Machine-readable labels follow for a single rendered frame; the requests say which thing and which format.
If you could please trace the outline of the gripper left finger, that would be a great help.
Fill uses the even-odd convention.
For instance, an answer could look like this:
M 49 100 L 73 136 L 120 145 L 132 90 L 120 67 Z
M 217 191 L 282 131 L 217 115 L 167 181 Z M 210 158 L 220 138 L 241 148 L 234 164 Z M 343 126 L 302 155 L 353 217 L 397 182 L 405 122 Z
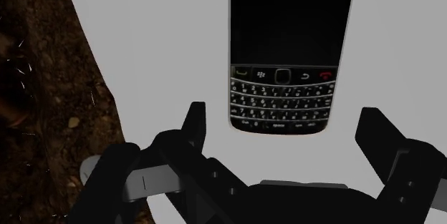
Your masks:
M 91 171 L 67 224 L 134 224 L 140 202 L 165 194 L 186 224 L 249 224 L 247 185 L 202 149 L 206 104 L 192 102 L 182 128 L 158 133 L 144 150 L 111 144 L 87 158 Z

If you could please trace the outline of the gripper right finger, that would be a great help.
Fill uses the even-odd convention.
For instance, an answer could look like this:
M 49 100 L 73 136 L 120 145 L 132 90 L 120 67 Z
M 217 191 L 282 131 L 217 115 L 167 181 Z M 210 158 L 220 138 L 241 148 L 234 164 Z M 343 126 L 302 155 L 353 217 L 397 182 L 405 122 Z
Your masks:
M 380 224 L 424 224 L 431 208 L 447 213 L 447 156 L 407 138 L 376 107 L 364 107 L 355 141 L 383 189 L 376 198 Z

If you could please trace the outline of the black keypad phone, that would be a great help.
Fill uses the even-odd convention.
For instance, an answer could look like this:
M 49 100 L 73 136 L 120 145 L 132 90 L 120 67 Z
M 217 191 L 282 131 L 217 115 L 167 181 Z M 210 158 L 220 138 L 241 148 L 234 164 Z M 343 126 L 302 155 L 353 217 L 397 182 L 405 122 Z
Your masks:
M 268 135 L 329 122 L 352 0 L 229 0 L 229 121 Z

